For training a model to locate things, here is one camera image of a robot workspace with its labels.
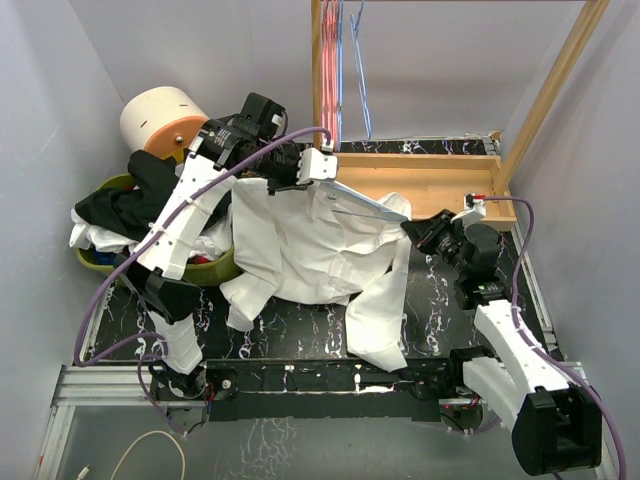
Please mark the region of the blue wire hanger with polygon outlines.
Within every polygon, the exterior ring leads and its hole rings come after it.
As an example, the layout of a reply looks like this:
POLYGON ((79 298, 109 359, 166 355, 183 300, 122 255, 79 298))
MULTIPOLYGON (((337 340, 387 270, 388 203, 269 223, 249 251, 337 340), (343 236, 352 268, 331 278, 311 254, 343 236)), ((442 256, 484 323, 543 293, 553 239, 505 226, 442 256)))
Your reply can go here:
POLYGON ((411 204, 392 192, 379 200, 338 182, 323 182, 320 189, 333 213, 401 223, 411 219, 411 204))

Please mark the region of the white shirt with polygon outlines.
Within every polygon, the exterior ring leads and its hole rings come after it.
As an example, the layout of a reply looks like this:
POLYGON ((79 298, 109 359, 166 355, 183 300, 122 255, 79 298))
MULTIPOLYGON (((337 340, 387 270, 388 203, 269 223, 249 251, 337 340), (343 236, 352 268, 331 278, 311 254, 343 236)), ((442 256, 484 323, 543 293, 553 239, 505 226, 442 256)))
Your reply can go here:
POLYGON ((320 185, 265 193, 263 179, 231 190, 234 262, 239 277, 220 290, 226 323, 250 331, 273 297, 345 306, 349 353, 388 372, 407 362, 401 327, 411 242, 400 224, 333 213, 320 185))

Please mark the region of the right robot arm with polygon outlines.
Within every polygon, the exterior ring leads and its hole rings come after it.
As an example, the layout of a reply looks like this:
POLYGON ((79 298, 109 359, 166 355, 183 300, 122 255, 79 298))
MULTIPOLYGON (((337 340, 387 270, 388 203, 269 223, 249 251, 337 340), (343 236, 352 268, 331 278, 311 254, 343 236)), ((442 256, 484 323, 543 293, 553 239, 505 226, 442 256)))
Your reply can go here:
POLYGON ((458 277, 456 300, 493 349, 462 353, 445 376, 447 388, 486 401, 508 428, 515 456, 530 476, 589 469, 602 458, 602 412, 586 389, 544 358, 544 349, 515 315, 496 274, 501 235, 468 215, 443 210, 401 227, 413 246, 437 256, 458 277))

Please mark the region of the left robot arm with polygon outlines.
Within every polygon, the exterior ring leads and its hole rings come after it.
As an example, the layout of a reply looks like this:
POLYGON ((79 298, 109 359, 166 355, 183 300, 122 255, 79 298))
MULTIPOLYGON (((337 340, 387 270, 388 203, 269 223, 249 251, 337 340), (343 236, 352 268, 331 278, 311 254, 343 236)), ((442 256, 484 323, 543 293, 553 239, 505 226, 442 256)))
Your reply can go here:
POLYGON ((143 303, 161 343, 149 366, 174 394, 194 399, 206 389, 203 353, 193 312, 200 289, 185 270, 197 238, 237 179, 253 171, 266 179, 265 193, 304 190, 333 180, 337 163, 329 134, 301 150, 284 134, 286 110, 257 93, 247 95, 240 112, 207 119, 186 149, 184 169, 147 235, 116 271, 143 303))

